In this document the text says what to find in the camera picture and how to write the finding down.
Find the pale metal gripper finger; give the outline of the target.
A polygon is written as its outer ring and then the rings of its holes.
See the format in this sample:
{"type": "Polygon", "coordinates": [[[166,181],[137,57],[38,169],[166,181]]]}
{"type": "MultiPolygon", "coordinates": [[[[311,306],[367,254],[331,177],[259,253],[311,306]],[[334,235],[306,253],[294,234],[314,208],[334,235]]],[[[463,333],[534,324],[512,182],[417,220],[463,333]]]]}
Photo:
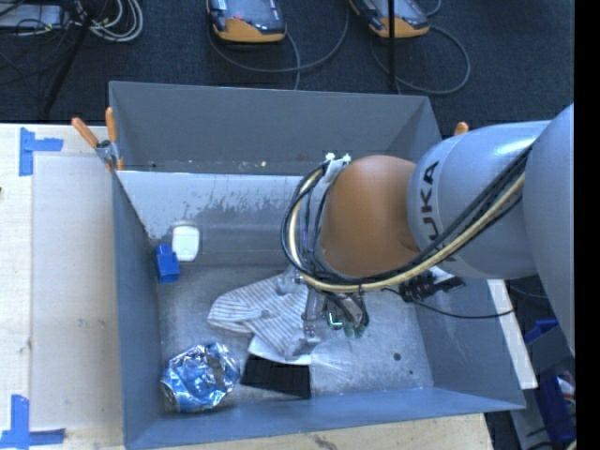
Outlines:
{"type": "Polygon", "coordinates": [[[284,360],[286,362],[296,362],[307,354],[305,349],[307,344],[306,334],[303,330],[293,333],[284,351],[284,360]]]}
{"type": "Polygon", "coordinates": [[[302,326],[302,353],[312,351],[323,342],[323,321],[305,320],[302,326]]]}

